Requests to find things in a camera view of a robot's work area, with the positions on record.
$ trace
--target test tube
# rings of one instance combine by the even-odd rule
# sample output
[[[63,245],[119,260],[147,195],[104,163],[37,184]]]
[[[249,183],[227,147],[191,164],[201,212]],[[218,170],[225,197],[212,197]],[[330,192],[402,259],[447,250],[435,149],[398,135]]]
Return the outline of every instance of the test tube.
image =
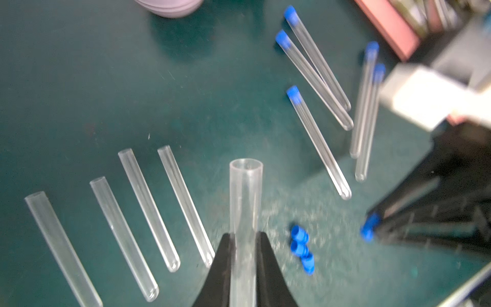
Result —
[[[44,191],[24,198],[55,256],[75,298],[82,307],[102,307],[102,301],[73,249]]]
[[[327,108],[332,112],[334,117],[336,117],[336,120],[341,124],[341,127],[343,127],[344,130],[353,129],[353,121],[346,110],[341,106],[321,77],[319,77],[312,66],[310,66],[307,59],[293,44],[285,31],[281,30],[276,35],[276,42],[285,51],[304,78],[310,83],[317,95],[319,95]]]
[[[366,129],[361,136],[360,156],[356,160],[355,179],[364,181],[367,177],[370,152],[372,150],[373,134],[377,123],[377,113],[379,111],[379,91],[385,74],[385,66],[377,64],[373,73],[373,86],[370,92],[370,100],[367,107]]]
[[[441,21],[441,26],[444,30],[451,28],[451,18],[448,14],[447,4],[445,0],[435,0],[435,8],[438,14],[438,18]]]
[[[285,10],[284,15],[286,21],[292,28],[293,33],[295,33],[295,35],[299,39],[300,44],[305,49],[305,52],[307,52],[307,55],[312,61],[312,64],[314,64],[315,68],[319,72],[319,75],[321,75],[321,78],[324,80],[328,88],[332,91],[336,99],[341,103],[343,108],[346,111],[349,111],[351,109],[351,104],[348,100],[348,97],[346,97],[346,94],[339,85],[339,82],[334,76],[331,68],[327,64],[319,48],[317,48],[314,40],[300,20],[297,11],[293,8],[293,6],[290,5]]]
[[[360,155],[361,136],[366,129],[366,115],[370,90],[372,89],[373,70],[379,55],[379,45],[377,42],[369,42],[365,48],[365,60],[363,62],[363,72],[358,91],[358,101],[355,111],[355,127],[351,135],[350,155],[356,159]]]
[[[351,198],[350,186],[348,185],[346,178],[341,172],[341,169],[339,168],[336,159],[332,155],[331,150],[329,149],[326,143],[326,140],[322,136],[319,127],[317,127],[317,124],[315,123],[312,114],[310,113],[302,96],[300,95],[299,89],[296,86],[292,86],[286,91],[286,93],[290,98],[290,101],[292,102],[295,111],[297,111],[297,114],[299,115],[300,120],[302,121],[302,124],[305,127],[305,130],[310,136],[312,143],[314,143],[317,153],[319,154],[322,162],[326,166],[327,172],[329,173],[329,176],[331,176],[332,182],[334,183],[334,186],[336,187],[336,190],[338,191],[339,195],[344,200],[350,199]]]
[[[108,220],[112,233],[123,252],[126,262],[130,266],[143,296],[147,302],[154,301],[159,295],[159,286],[141,254],[140,248],[131,233],[128,223],[126,223],[108,181],[105,177],[97,178],[90,182],[90,187],[101,206],[106,220]]]
[[[203,259],[206,267],[209,268],[211,267],[213,258],[215,257],[215,251],[213,250],[210,239],[208,239],[205,228],[201,223],[201,219],[199,218],[196,207],[191,199],[191,195],[186,187],[186,183],[184,182],[184,178],[179,170],[179,166],[177,166],[176,159],[172,154],[170,146],[164,146],[159,148],[157,151],[160,159],[162,160],[162,164],[164,165],[165,172],[169,177],[172,188],[174,189],[177,201],[179,202],[184,217],[188,222],[189,229],[191,230],[194,242],[198,247],[201,259]]]
[[[154,236],[155,242],[159,247],[160,253],[164,258],[165,264],[170,272],[175,272],[181,266],[181,260],[177,254],[176,248],[167,232],[160,212],[155,204],[155,201],[150,193],[145,178],[141,173],[140,166],[136,161],[135,155],[131,148],[121,150],[118,153],[119,159],[123,164],[123,168],[128,176],[133,191],[135,192],[141,210],[147,219],[150,230]]]
[[[230,233],[235,247],[230,307],[256,307],[256,234],[262,188],[262,162],[255,159],[230,162]]]

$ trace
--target blurred equipment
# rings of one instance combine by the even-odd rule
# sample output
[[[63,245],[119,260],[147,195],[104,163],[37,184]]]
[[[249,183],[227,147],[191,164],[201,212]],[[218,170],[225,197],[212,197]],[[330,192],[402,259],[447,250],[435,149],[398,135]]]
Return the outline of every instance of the blurred equipment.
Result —
[[[437,307],[491,307],[491,263],[466,281]]]
[[[411,61],[481,91],[491,83],[491,31],[486,25],[487,19],[472,18],[460,31],[433,37]]]
[[[428,35],[429,29],[423,0],[390,0],[390,3],[419,37],[424,38]]]
[[[486,14],[491,9],[491,1],[489,0],[454,0],[462,10]]]
[[[398,64],[380,97],[392,112],[427,131],[449,116],[491,128],[491,88],[478,93],[424,65]]]

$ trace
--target green table surface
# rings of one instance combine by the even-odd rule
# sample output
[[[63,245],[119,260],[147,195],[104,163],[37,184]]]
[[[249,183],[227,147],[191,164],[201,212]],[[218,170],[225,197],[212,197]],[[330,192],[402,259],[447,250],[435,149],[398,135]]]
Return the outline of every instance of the green table surface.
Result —
[[[150,306],[191,306],[207,269],[157,154],[167,144],[215,249],[229,229],[229,162],[264,163],[261,228],[301,307],[431,307],[484,265],[362,241],[365,211],[426,154],[430,136],[382,108],[368,179],[357,183],[351,133],[274,43],[282,27],[291,33],[282,18],[289,4],[355,109],[361,52],[382,39],[350,0],[205,0],[178,20],[132,0],[0,2],[1,307],[78,306],[23,200],[40,190],[104,306],[149,306],[90,189],[99,176],[160,286]],[[385,43],[380,58],[389,69],[397,62]],[[349,201],[337,194],[285,95],[294,84],[353,190]],[[181,257],[176,273],[167,270],[118,159],[127,147]],[[310,233],[311,277],[289,251],[292,222]]]

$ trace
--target capped test tube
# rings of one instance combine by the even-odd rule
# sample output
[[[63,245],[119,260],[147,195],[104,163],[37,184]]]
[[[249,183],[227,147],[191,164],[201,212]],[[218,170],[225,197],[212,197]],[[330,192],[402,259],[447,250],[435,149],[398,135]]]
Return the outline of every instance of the capped test tube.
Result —
[[[102,301],[82,266],[44,191],[24,198],[44,239],[81,307],[102,307]]]
[[[126,262],[130,266],[143,296],[147,302],[154,301],[159,295],[159,286],[148,268],[145,258],[143,258],[143,254],[131,233],[128,223],[126,223],[126,219],[119,208],[108,181],[105,177],[100,177],[92,180],[90,187],[101,206],[106,220],[108,220],[112,233],[123,252]]]
[[[155,242],[159,247],[160,253],[164,258],[167,269],[170,272],[175,272],[181,266],[181,259],[177,254],[174,243],[172,242],[167,228],[165,227],[160,212],[155,204],[155,201],[150,193],[147,182],[143,177],[140,166],[136,161],[135,155],[131,148],[121,150],[118,153],[121,164],[128,176],[133,191],[135,192],[141,210],[147,219],[150,230],[154,236]]]
[[[299,89],[296,86],[292,86],[287,90],[286,93],[290,98],[290,101],[292,102],[295,111],[297,111],[297,114],[299,115],[305,130],[310,136],[312,143],[314,143],[317,153],[319,154],[322,162],[326,166],[327,172],[329,173],[329,176],[331,176],[332,182],[334,183],[334,186],[336,187],[336,190],[338,191],[339,195],[344,200],[350,199],[351,198],[350,186],[348,185],[346,178],[341,172],[341,169],[339,168],[336,159],[332,155],[331,150],[329,149],[326,143],[326,140],[322,136],[319,127],[317,127],[317,124],[315,123],[312,114],[310,113],[302,96],[300,95]]]
[[[334,117],[336,117],[336,120],[341,124],[341,127],[343,127],[344,130],[353,129],[353,120],[332,94],[331,90],[329,90],[321,77],[319,77],[317,72],[310,66],[307,59],[293,44],[285,31],[281,30],[276,35],[276,42],[285,51],[304,78],[310,83],[317,95],[319,95],[327,108],[332,112]]]
[[[300,20],[297,11],[293,8],[293,6],[290,5],[285,10],[285,19],[292,28],[293,33],[295,33],[299,39],[299,42],[305,49],[305,52],[307,52],[307,55],[319,72],[319,75],[321,75],[321,78],[332,91],[336,99],[341,103],[343,108],[346,111],[349,111],[351,109],[351,104],[348,97],[346,97],[343,88],[341,88],[341,85],[339,85],[338,80],[334,76],[331,68],[322,56],[319,48],[317,48],[317,45],[314,43],[314,40],[303,25],[303,22]]]
[[[355,127],[351,135],[350,155],[356,159],[360,155],[361,136],[366,129],[366,115],[368,100],[373,83],[373,70],[379,55],[379,44],[369,42],[365,48],[365,60],[363,61],[363,72],[360,80],[360,89],[358,91],[358,101],[355,111]]]
[[[209,268],[211,267],[213,258],[215,257],[215,251],[213,250],[210,239],[208,239],[203,223],[201,222],[198,212],[196,211],[196,207],[191,199],[191,195],[189,194],[184,178],[179,170],[179,166],[177,166],[176,159],[172,154],[170,146],[164,146],[159,148],[157,151],[160,159],[162,160],[162,164],[164,165],[165,172],[169,177],[172,188],[174,189],[177,201],[179,202],[179,205],[184,213],[184,217],[188,222],[189,229],[191,230],[194,242],[198,247],[201,259],[203,259],[206,267]]]
[[[356,160],[355,179],[364,181],[367,177],[370,152],[372,151],[373,134],[377,123],[377,113],[379,112],[379,91],[385,74],[385,66],[377,64],[373,73],[373,87],[368,102],[366,129],[362,135],[360,156]]]

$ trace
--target blue cap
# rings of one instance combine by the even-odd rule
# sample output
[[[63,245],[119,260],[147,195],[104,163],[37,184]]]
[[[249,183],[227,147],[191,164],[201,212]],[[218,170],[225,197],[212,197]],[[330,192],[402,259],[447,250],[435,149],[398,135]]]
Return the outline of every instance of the blue cap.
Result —
[[[367,218],[365,224],[360,229],[361,237],[366,242],[371,242],[373,240],[373,235],[374,235],[373,230],[375,227],[377,227],[378,224],[380,224],[381,221],[382,220],[380,219],[377,213],[373,213]]]
[[[373,71],[373,82],[382,83],[384,75],[385,75],[385,65],[383,64],[375,65],[375,69]]]
[[[293,27],[296,26],[300,21],[297,11],[291,5],[286,8],[284,16],[286,21],[288,21],[288,23]]]
[[[302,103],[302,96],[300,96],[299,88],[294,85],[286,91],[288,98],[293,102],[294,105]]]
[[[293,241],[290,246],[290,250],[297,257],[305,257],[308,255],[308,247],[305,244],[298,243],[297,241]]]
[[[302,227],[295,225],[292,228],[292,239],[301,244],[307,244],[308,233]]]
[[[376,41],[369,42],[365,48],[365,58],[368,58],[370,60],[377,59],[379,49],[379,44]]]
[[[308,253],[308,255],[302,257],[301,260],[303,264],[303,269],[305,270],[307,275],[314,274],[314,269],[315,269],[314,255],[312,255],[312,253]]]
[[[289,49],[290,46],[292,45],[292,41],[290,40],[290,38],[286,34],[285,30],[281,30],[280,32],[278,32],[278,34],[276,35],[276,42],[283,49]]]

